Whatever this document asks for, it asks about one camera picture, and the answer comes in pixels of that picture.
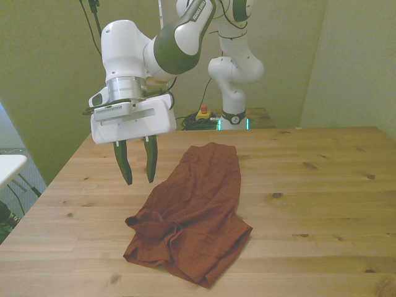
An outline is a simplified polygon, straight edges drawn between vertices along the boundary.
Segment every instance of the gray band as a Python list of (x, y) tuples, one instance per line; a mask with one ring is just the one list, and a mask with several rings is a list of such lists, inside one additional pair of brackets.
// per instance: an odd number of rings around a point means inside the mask
[(223, 111), (222, 117), (229, 121), (231, 125), (238, 125), (246, 117), (246, 110), (238, 114), (226, 113)]
[(235, 22), (244, 22), (249, 18), (246, 13), (246, 0), (234, 0), (233, 13)]

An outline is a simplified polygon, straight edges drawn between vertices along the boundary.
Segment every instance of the logo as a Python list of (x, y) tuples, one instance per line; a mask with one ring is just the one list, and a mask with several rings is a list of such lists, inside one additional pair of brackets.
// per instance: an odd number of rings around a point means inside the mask
[(239, 118), (238, 118), (237, 116), (234, 116), (234, 117), (231, 119), (231, 122), (233, 122), (233, 124), (238, 124), (238, 123), (239, 123)]
[(199, 4), (199, 7), (198, 7), (196, 13), (192, 16), (192, 20), (193, 20), (194, 22), (197, 21), (197, 19), (199, 18), (201, 12), (204, 10), (204, 7), (205, 7), (205, 6), (206, 6), (206, 0), (203, 0), (203, 1)]

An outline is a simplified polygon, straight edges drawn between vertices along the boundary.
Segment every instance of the green wall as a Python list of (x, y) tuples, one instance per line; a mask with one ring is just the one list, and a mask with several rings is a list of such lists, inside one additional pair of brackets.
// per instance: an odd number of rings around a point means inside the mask
[(329, 0), (301, 126), (377, 126), (396, 140), (395, 20), (393, 0)]

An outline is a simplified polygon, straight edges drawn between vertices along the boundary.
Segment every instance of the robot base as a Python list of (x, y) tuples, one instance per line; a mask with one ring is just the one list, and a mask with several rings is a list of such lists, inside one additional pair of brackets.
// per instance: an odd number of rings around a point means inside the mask
[(234, 125), (231, 124), (228, 120), (221, 117), (220, 118), (221, 124), (219, 125), (219, 130), (248, 130), (248, 119), (244, 118), (239, 124)]

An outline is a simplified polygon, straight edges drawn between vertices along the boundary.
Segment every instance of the table surface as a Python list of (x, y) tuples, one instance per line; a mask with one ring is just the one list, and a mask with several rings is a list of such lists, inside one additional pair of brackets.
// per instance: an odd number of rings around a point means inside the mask
[[(123, 258), (125, 218), (208, 142), (236, 146), (253, 227), (210, 290)], [(0, 246), (0, 296), (395, 296), (396, 143), (375, 127), (178, 131), (158, 137), (152, 184), (128, 146), (131, 186), (112, 144), (80, 146)]]
[(0, 191), (27, 166), (23, 155), (0, 155)]

